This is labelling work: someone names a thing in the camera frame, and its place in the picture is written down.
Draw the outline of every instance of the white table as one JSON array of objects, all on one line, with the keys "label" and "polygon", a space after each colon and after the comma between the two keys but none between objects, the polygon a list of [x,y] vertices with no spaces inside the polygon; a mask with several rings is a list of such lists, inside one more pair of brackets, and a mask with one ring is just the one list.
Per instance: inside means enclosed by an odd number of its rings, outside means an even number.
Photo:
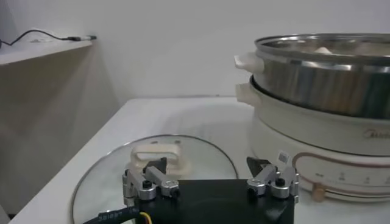
[{"label": "white table", "polygon": [[[10,222],[71,223],[69,203],[82,175],[100,157],[129,141],[163,133],[193,135],[220,146],[248,178],[245,131],[252,108],[235,98],[135,99],[128,101],[80,152]],[[326,200],[301,192],[295,223],[390,223],[390,204]]]}]

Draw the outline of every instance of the shelf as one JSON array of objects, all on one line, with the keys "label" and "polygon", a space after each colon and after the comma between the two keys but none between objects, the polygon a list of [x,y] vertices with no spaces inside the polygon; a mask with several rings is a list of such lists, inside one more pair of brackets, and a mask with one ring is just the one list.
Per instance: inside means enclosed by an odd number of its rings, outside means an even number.
[{"label": "shelf", "polygon": [[6,65],[91,45],[92,42],[90,41],[52,41],[45,43],[20,42],[15,43],[13,46],[3,44],[0,48],[0,65]]}]

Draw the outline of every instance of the screw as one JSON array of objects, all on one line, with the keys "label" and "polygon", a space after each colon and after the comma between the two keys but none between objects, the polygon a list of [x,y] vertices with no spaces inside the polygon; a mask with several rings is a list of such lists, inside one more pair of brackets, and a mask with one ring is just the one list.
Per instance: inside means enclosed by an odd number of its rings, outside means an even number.
[{"label": "screw", "polygon": [[282,179],[282,178],[278,178],[275,180],[275,185],[278,186],[278,187],[283,187],[285,185],[285,180]]},{"label": "screw", "polygon": [[149,180],[144,180],[142,182],[142,188],[150,189],[151,187],[152,187],[152,182],[150,182]]}]

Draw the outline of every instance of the pot lid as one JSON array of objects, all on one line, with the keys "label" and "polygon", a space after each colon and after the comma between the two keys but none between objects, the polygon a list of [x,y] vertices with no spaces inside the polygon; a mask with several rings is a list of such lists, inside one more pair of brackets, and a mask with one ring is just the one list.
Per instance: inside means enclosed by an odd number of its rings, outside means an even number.
[{"label": "pot lid", "polygon": [[[166,152],[156,152],[159,146]],[[141,167],[145,160],[161,157],[168,159],[167,175],[179,180],[238,178],[227,154],[206,140],[185,135],[146,137],[114,149],[85,173],[71,200],[73,223],[84,223],[100,212],[124,208],[122,174],[130,160]]]}]

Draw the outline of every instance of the white cooker base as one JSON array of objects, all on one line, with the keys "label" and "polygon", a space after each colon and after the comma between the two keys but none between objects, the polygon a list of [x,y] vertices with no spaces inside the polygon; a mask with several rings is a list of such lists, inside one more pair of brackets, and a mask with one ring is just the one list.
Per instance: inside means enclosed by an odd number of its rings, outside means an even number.
[{"label": "white cooker base", "polygon": [[248,137],[257,157],[282,169],[295,166],[306,190],[312,191],[313,185],[320,183],[326,197],[390,200],[390,157],[351,155],[307,145],[280,134],[255,116]]}]

